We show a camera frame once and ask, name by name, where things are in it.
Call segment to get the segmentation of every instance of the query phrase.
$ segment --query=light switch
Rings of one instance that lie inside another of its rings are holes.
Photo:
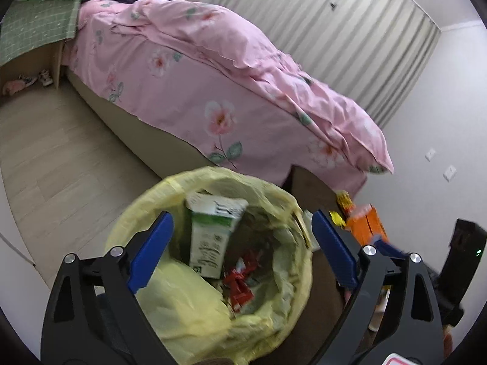
[[[449,166],[445,173],[443,173],[443,176],[445,177],[445,180],[450,182],[456,174],[456,169],[454,166]]]
[[[436,155],[436,150],[432,148],[427,152],[425,158],[427,159],[428,162],[431,162],[431,159],[433,159],[435,155]]]

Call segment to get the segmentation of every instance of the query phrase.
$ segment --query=bed frame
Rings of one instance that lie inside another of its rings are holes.
[[[187,142],[142,122],[135,115],[97,96],[69,69],[67,78],[111,131],[160,178],[214,166]]]

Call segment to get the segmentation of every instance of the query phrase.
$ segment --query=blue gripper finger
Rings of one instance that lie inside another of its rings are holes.
[[[311,226],[338,283],[350,290],[355,289],[359,284],[357,276],[359,243],[349,231],[339,229],[339,234],[321,210],[313,214]]]
[[[174,230],[172,215],[163,212],[149,228],[149,237],[130,263],[128,289],[135,294],[149,283]]]

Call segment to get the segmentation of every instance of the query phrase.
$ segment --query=pink duvet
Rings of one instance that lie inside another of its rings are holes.
[[[228,9],[92,0],[79,28],[65,62],[89,88],[220,166],[280,185],[301,165],[352,195],[367,172],[393,171],[364,110]]]

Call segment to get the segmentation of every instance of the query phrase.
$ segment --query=black device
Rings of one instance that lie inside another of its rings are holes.
[[[438,290],[454,306],[458,306],[473,279],[487,232],[474,222],[458,219],[450,241],[450,253],[437,280]]]

